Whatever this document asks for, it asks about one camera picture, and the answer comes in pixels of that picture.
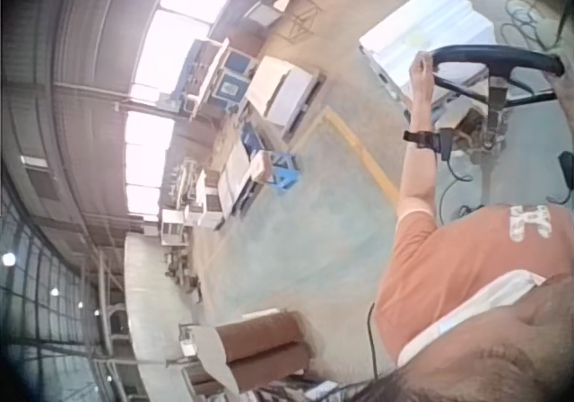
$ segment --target black wristband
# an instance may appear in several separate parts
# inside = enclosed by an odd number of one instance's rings
[[[431,149],[435,153],[440,152],[439,135],[431,131],[417,131],[416,133],[412,133],[407,130],[403,133],[403,140],[416,144],[416,147],[419,149],[426,148]]]

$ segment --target orange t-shirt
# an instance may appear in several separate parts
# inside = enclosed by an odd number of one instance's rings
[[[512,270],[572,273],[574,218],[564,207],[485,207],[437,229],[424,212],[397,226],[375,320],[391,357],[432,323]]]

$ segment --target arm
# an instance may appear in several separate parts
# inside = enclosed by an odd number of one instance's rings
[[[554,89],[558,102],[566,115],[570,131],[574,135],[574,66],[563,53],[559,53],[558,57],[564,64],[564,74],[560,77],[554,74],[545,74],[544,76]]]
[[[419,53],[411,66],[413,105],[409,131],[432,131],[431,103],[434,91],[432,58]],[[430,149],[419,149],[408,144],[404,155],[403,175],[396,214],[400,220],[413,211],[436,213],[435,189],[437,185],[437,159]]]

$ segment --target stacked white boards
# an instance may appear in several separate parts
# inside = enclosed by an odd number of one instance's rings
[[[468,0],[410,0],[392,12],[359,40],[361,52],[369,59],[391,96],[404,103],[412,97],[409,67],[419,51],[449,45],[494,45],[494,26],[473,9]],[[472,85],[484,74],[484,66],[445,63],[438,75]],[[433,109],[439,109],[454,95],[435,88]]]

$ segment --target person's hair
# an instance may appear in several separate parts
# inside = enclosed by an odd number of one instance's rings
[[[401,370],[367,384],[350,399],[352,402],[463,402],[460,399],[447,398],[435,393],[427,393],[408,386]]]
[[[574,377],[560,393],[549,397],[538,387],[538,383],[523,382],[525,377],[500,376],[485,377],[492,379],[496,385],[488,386],[484,393],[466,397],[461,394],[457,397],[441,395],[432,390],[414,388],[405,378],[402,370],[396,370],[388,375],[367,384],[362,384],[351,397],[344,398],[351,402],[485,402],[485,401],[539,401],[539,402],[572,402],[574,400]]]

